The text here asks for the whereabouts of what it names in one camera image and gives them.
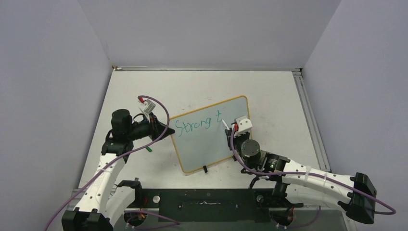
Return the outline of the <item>white green whiteboard marker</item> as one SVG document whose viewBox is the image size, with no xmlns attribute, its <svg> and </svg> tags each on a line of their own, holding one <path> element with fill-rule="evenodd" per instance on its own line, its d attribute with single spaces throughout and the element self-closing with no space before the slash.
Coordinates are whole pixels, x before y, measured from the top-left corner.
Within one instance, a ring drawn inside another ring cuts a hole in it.
<svg viewBox="0 0 408 231">
<path fill-rule="evenodd" d="M 221 122 L 225 126 L 226 130 L 230 130 L 230 127 L 228 126 L 228 124 L 223 119 L 221 120 Z"/>
</svg>

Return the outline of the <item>yellow framed whiteboard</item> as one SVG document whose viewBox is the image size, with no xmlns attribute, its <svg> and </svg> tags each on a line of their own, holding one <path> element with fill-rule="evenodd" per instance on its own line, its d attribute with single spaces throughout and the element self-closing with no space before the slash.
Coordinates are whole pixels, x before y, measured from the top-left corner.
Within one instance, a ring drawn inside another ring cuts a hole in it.
<svg viewBox="0 0 408 231">
<path fill-rule="evenodd" d="M 182 172 L 193 173 L 232 157 L 223 119 L 230 127 L 235 119 L 250 116 L 248 99 L 240 95 L 170 119 L 171 136 Z"/>
</svg>

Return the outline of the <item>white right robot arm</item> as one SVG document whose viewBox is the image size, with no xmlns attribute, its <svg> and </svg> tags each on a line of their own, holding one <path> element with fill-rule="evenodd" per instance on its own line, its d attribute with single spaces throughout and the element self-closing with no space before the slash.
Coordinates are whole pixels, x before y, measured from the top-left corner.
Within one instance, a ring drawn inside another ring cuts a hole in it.
<svg viewBox="0 0 408 231">
<path fill-rule="evenodd" d="M 348 218 L 373 224 L 377 190 L 368 175 L 338 175 L 261 150 L 250 133 L 225 130 L 227 146 L 242 166 L 242 173 L 274 181 L 273 206 L 317 205 L 338 210 Z"/>
</svg>

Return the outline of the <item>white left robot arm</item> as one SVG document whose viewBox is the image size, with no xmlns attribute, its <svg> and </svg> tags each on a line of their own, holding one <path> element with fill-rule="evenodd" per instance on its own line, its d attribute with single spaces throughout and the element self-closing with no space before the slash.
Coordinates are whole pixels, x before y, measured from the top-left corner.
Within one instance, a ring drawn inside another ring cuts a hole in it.
<svg viewBox="0 0 408 231">
<path fill-rule="evenodd" d="M 112 231 L 127 206 L 138 207 L 143 202 L 141 183 L 123 180 L 114 194 L 115 181 L 127 163 L 133 142 L 145 137 L 159 141 L 175 133 L 168 123 L 161 123 L 152 113 L 141 114 L 140 122 L 134 121 L 129 110 L 112 113 L 112 128 L 102 146 L 98 168 L 94 177 L 85 185 L 85 193 L 73 210 L 62 217 L 64 231 Z"/>
</svg>

